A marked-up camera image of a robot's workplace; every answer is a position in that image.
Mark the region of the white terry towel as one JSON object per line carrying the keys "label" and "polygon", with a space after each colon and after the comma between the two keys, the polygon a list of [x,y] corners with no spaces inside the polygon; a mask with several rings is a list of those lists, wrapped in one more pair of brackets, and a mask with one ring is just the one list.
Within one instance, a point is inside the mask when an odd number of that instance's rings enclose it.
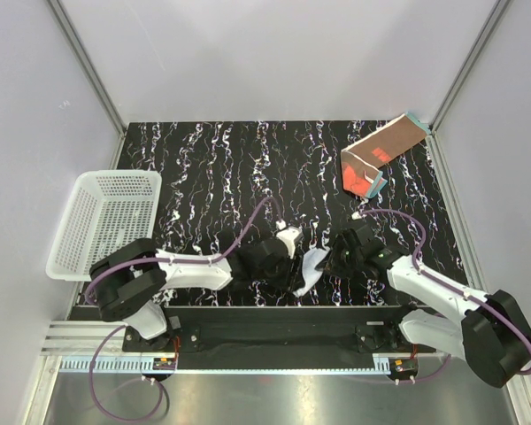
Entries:
{"label": "white terry towel", "polygon": [[330,250],[323,248],[313,248],[303,255],[302,265],[300,266],[300,277],[302,283],[293,291],[295,297],[305,295],[322,277],[324,267],[321,263],[327,259]]}

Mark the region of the brown towel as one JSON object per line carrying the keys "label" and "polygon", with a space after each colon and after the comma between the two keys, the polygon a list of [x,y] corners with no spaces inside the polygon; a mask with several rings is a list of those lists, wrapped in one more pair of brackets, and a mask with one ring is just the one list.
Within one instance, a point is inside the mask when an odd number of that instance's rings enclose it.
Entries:
{"label": "brown towel", "polygon": [[430,127],[404,113],[341,150],[342,186],[345,191],[371,199],[387,184],[382,168],[430,135]]}

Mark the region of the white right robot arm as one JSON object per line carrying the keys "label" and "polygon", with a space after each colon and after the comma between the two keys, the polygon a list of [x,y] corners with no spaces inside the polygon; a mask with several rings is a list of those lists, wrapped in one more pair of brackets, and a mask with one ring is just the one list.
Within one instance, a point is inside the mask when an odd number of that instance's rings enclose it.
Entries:
{"label": "white right robot arm", "polygon": [[303,278],[352,279],[365,275],[419,300],[406,305],[384,329],[389,348],[424,345],[462,359],[483,382],[502,388],[515,375],[531,373],[531,327],[516,299],[453,281],[417,263],[405,249],[386,245],[362,224],[338,234],[331,247],[304,255]]}

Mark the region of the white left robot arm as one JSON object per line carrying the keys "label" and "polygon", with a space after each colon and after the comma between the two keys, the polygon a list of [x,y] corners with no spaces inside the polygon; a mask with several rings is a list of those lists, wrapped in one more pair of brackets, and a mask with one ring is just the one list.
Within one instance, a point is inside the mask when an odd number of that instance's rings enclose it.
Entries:
{"label": "white left robot arm", "polygon": [[162,290],[219,291],[263,281],[300,297],[319,278],[311,255],[297,255],[296,240],[285,236],[208,257],[159,250],[141,238],[97,261],[89,274],[85,298],[98,307],[101,320],[124,322],[156,351],[173,341],[169,320],[154,301]]}

